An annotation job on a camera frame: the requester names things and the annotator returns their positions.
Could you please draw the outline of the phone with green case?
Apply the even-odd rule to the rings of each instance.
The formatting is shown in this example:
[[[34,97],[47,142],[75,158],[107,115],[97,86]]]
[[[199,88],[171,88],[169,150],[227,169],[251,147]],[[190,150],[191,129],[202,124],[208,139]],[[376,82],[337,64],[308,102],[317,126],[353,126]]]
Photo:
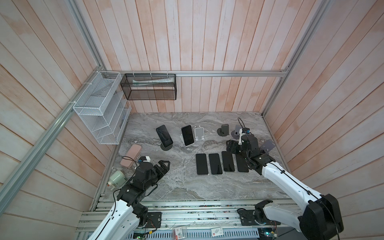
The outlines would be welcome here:
[[[209,160],[212,175],[221,175],[223,170],[219,154],[209,154]]]

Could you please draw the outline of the phone with purple case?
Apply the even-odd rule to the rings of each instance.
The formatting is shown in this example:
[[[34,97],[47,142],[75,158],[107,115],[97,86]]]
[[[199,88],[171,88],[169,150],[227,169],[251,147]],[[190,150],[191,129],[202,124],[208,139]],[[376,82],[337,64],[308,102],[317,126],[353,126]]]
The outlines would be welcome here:
[[[196,154],[196,166],[198,175],[209,174],[206,154]]]

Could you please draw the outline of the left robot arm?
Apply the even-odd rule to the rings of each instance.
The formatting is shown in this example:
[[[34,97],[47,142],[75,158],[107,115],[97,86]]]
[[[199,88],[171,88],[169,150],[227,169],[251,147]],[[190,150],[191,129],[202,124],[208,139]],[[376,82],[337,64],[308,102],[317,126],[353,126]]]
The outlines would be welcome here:
[[[158,187],[158,182],[170,170],[170,161],[160,160],[156,165],[143,161],[138,164],[135,173],[118,190],[114,204],[90,240],[124,240],[137,227],[147,224],[148,208],[140,202],[151,187]]]

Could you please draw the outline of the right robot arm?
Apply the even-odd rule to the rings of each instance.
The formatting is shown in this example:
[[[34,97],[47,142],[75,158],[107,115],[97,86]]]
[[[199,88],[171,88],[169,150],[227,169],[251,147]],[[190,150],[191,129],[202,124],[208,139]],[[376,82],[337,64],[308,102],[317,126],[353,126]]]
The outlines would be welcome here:
[[[272,200],[261,201],[253,211],[252,220],[256,224],[280,222],[303,233],[308,240],[339,237],[344,225],[339,202],[334,196],[311,189],[287,172],[259,148],[258,140],[252,134],[242,134],[237,141],[228,140],[226,145],[227,151],[245,159],[248,169],[273,182],[299,207],[299,210],[293,210]]]

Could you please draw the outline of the grey far-right phone stand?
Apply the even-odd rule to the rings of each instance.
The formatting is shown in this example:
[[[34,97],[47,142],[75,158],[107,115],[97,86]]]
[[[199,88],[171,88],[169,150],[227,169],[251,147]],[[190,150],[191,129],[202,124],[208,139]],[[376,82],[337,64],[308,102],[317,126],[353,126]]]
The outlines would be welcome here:
[[[236,125],[235,126],[235,129],[231,132],[231,136],[238,140],[240,138],[240,134],[239,134],[239,131],[242,129],[242,127],[240,125]]]

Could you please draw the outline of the dark grey phone stand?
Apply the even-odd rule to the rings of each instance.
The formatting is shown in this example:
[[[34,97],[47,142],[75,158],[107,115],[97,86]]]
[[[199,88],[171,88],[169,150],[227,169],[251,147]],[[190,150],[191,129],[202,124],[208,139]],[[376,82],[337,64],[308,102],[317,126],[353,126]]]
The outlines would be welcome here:
[[[225,137],[229,135],[229,124],[223,124],[220,128],[217,129],[217,134],[221,137]]]

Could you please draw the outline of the pink phone case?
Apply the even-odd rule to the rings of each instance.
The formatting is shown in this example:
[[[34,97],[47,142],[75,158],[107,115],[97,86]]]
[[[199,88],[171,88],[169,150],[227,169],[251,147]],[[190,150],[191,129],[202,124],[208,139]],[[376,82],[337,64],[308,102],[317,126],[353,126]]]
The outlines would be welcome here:
[[[131,168],[137,163],[137,159],[141,153],[142,147],[137,144],[133,144],[127,153],[122,157],[120,162],[121,166],[125,168]]]

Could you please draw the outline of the pale green small device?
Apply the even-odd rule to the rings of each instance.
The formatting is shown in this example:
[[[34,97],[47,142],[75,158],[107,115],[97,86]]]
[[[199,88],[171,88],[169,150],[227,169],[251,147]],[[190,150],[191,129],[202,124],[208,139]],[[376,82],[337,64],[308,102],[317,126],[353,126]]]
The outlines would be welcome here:
[[[120,170],[116,170],[110,177],[109,181],[107,183],[108,187],[112,188],[120,188],[122,187],[126,182],[126,177],[123,172]]]

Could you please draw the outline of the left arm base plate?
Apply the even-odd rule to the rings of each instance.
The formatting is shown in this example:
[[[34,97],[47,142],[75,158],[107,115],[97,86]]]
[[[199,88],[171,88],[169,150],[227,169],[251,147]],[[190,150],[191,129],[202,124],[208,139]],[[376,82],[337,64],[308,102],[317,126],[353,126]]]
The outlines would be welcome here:
[[[145,217],[145,228],[158,229],[161,227],[162,213],[161,212],[149,212]]]

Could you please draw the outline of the aluminium rail frame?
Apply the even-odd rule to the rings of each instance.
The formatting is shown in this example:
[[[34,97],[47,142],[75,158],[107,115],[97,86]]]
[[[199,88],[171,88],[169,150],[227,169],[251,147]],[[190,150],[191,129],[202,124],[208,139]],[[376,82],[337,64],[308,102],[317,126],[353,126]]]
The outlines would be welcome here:
[[[214,227],[242,228],[237,209],[254,210],[262,200],[201,200],[201,201],[143,201],[142,205],[149,213],[161,212],[160,230],[171,230],[177,226],[191,229]],[[299,206],[291,199],[274,199],[275,204],[300,211]],[[99,202],[94,212],[83,212],[76,233],[91,233],[99,226],[111,210],[111,201]]]

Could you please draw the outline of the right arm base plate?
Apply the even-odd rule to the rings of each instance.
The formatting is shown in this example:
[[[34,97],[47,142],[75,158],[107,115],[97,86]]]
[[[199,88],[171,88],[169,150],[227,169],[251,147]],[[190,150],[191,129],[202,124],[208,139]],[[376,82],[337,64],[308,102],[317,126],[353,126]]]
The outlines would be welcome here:
[[[278,226],[281,225],[280,222],[270,221],[268,219],[257,220],[254,215],[254,210],[246,210],[244,208],[237,209],[237,213],[240,216],[240,221],[242,226]]]

